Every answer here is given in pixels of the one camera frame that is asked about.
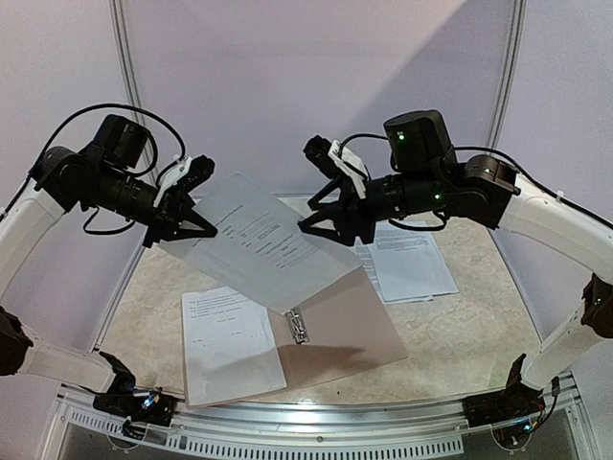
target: paper sheet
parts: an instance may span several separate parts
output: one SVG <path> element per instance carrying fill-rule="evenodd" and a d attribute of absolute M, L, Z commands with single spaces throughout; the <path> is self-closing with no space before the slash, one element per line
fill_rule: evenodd
<path fill-rule="evenodd" d="M 360 267 L 347 248 L 303 234 L 298 213 L 240 174 L 205 195 L 195 211 L 217 236 L 160 246 L 273 311 L 298 306 Z"/>
<path fill-rule="evenodd" d="M 422 221 L 414 225 L 425 225 Z M 458 292 L 432 235 L 378 223 L 375 241 L 357 243 L 360 258 L 381 301 L 387 304 L 429 300 Z"/>
<path fill-rule="evenodd" d="M 229 287 L 188 292 L 181 301 L 188 405 L 286 387 L 264 307 Z"/>

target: black wire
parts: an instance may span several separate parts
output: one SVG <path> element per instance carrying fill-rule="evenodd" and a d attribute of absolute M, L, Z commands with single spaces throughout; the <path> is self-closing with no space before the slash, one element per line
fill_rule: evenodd
<path fill-rule="evenodd" d="M 536 179 L 534 179 L 524 168 L 522 168 L 522 166 L 517 161 L 515 161 L 512 157 L 510 157 L 506 153 L 504 153 L 504 152 L 502 152 L 500 150 L 497 150 L 497 149 L 491 149 L 489 147 L 474 147 L 474 146 L 456 147 L 455 150 L 480 150 L 480 151 L 488 151 L 490 153 L 494 153 L 494 154 L 504 158 L 505 160 L 509 161 L 512 165 L 514 165 L 522 174 L 524 174 L 526 176 L 526 178 L 528 180 L 530 180 L 536 187 L 538 187 L 540 190 L 542 190 L 547 195 L 549 195 L 549 196 L 559 200 L 560 202 L 562 202 L 562 203 L 566 204 L 567 206 L 573 208 L 575 211 L 579 211 L 580 213 L 584 213 L 586 216 L 589 216 L 590 218 L 592 218 L 594 220 L 597 220 L 601 224 L 603 224 L 603 225 L 607 226 L 609 229 L 613 230 L 613 223 L 611 223 L 610 221 L 608 221 L 605 218 L 602 218 L 598 214 L 593 213 L 589 209 L 585 209 L 584 207 L 578 205 L 576 202 L 571 201 L 570 199 L 567 199 L 567 198 L 565 198 L 563 196 L 558 197 L 556 192 L 554 192 L 553 190 L 549 189 L 548 187 L 544 186 L 543 184 L 538 182 Z"/>
<path fill-rule="evenodd" d="M 23 182 L 23 184 L 21 184 L 21 187 L 19 188 L 17 193 L 11 198 L 11 201 L 9 201 L 9 204 L 5 208 L 5 212 L 0 216 L 0 221 L 4 218 L 6 213 L 11 210 L 12 206 L 14 206 L 15 202 L 17 201 L 17 199 L 19 199 L 19 197 L 26 190 L 26 187 L 28 187 L 28 184 L 30 183 L 30 180 L 32 179 L 32 170 L 33 170 L 34 166 L 42 159 L 43 155 L 49 149 L 49 147 L 51 146 L 51 143 L 54 142 L 54 140 L 56 139 L 57 135 L 70 122 L 75 120 L 78 116 L 83 115 L 84 113 L 92 112 L 94 110 L 100 110 L 100 109 L 103 109 L 103 108 L 119 108 L 119 109 L 122 109 L 122 110 L 131 110 L 133 112 L 137 112 L 137 113 L 140 113 L 142 115 L 145 115 L 145 116 L 151 118 L 152 120 L 155 120 L 160 125 L 165 127 L 168 131 L 170 131 L 170 133 L 174 136 L 176 141 L 179 143 L 179 146 L 181 148 L 181 153 L 179 154 L 179 159 L 182 160 L 182 159 L 185 158 L 186 148 L 185 148 L 185 143 L 183 142 L 183 139 L 181 138 L 181 135 L 176 131 L 176 129 L 174 129 L 174 127 L 172 127 L 172 125 L 170 123 L 168 123 L 166 120 L 164 120 L 159 115 L 156 115 L 155 113 L 150 112 L 148 110 L 145 110 L 143 108 L 136 107 L 134 105 L 128 105 L 126 103 L 97 103 L 97 104 L 94 104 L 94 105 L 89 105 L 88 107 L 82 108 L 81 110 L 78 110 L 75 113 L 73 113 L 72 115 L 70 115 L 66 120 L 64 120 L 56 128 L 54 133 L 51 135 L 49 140 L 45 143 L 44 147 L 40 151 L 40 154 L 36 157 L 36 160 L 34 161 L 34 165 L 30 168 L 30 170 L 28 171 L 28 174 L 26 175 L 26 180 Z M 149 170 L 149 171 L 146 170 L 145 172 L 138 172 L 138 174 L 149 173 L 151 170 Z"/>
<path fill-rule="evenodd" d="M 404 223 L 400 223 L 397 220 L 389 219 L 388 222 L 390 225 L 395 226 L 396 228 L 401 228 L 402 230 L 410 230 L 412 232 L 440 232 L 447 226 L 447 221 L 449 220 L 445 215 L 434 211 L 434 214 L 441 221 L 441 225 L 434 225 L 431 227 L 414 227 L 413 225 L 406 225 Z"/>
<path fill-rule="evenodd" d="M 345 148 L 345 146 L 352 141 L 353 139 L 358 139 L 358 138 L 363 138 L 363 137 L 367 137 L 370 139 L 382 139 L 384 141 L 387 141 L 387 137 L 385 136 L 381 136 L 380 134 L 371 134 L 369 132 L 358 132 L 356 134 L 352 134 L 349 137 L 346 137 L 343 142 L 341 142 L 338 145 L 338 157 L 342 160 L 343 159 L 343 149 Z M 368 175 L 366 175 L 365 173 L 363 173 L 362 171 L 360 171 L 358 168 L 356 168 L 354 165 L 352 165 L 351 163 L 348 163 L 347 161 L 343 161 L 343 163 L 345 164 L 345 166 L 347 166 L 350 170 L 352 170 L 354 173 L 359 174 L 363 179 L 370 179 L 371 175 L 370 173 L 368 173 Z"/>
<path fill-rule="evenodd" d="M 136 223 L 136 220 L 133 220 L 128 225 L 125 225 L 121 228 L 115 228 L 113 230 L 89 230 L 87 226 L 92 223 L 92 220 L 94 220 L 94 218 L 98 215 L 98 212 L 100 211 L 100 208 L 98 206 L 93 206 L 93 208 L 95 209 L 94 213 L 89 218 L 87 218 L 87 220 L 83 224 L 83 232 L 85 232 L 87 235 L 95 235 L 97 237 L 111 237 L 113 235 L 119 235 L 120 233 L 126 232 Z"/>

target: ring binder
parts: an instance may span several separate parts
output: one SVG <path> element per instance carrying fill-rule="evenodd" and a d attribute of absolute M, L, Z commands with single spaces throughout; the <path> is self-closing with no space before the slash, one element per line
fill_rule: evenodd
<path fill-rule="evenodd" d="M 298 345 L 308 343 L 309 339 L 307 326 L 305 325 L 305 320 L 303 319 L 300 309 L 296 307 L 287 311 L 285 313 L 285 318 L 287 318 L 287 324 L 289 325 L 289 330 L 294 337 L 294 341 Z"/>

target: curved white panel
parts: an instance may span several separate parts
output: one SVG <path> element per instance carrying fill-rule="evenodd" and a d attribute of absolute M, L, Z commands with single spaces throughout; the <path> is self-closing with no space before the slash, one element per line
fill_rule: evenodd
<path fill-rule="evenodd" d="M 192 154 L 276 193 L 325 178 L 302 149 L 315 134 L 382 132 L 398 113 L 438 108 L 458 145 L 484 144 L 512 2 L 131 1 L 129 39 L 144 106 Z M 162 162 L 176 153 L 160 132 Z M 381 141 L 352 145 L 373 174 Z"/>

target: marble table surface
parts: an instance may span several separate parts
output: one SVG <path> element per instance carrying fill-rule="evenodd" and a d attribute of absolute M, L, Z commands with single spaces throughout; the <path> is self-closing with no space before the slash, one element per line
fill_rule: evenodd
<path fill-rule="evenodd" d="M 306 201 L 285 200 L 307 214 Z M 430 216 L 415 220 L 437 223 Z M 459 293 L 387 305 L 408 357 L 377 369 L 249 401 L 397 403 L 503 386 L 519 355 L 537 346 L 528 311 L 489 232 L 453 219 L 434 238 Z M 181 294 L 221 284 L 159 247 L 143 253 L 103 339 L 142 386 L 183 394 Z"/>

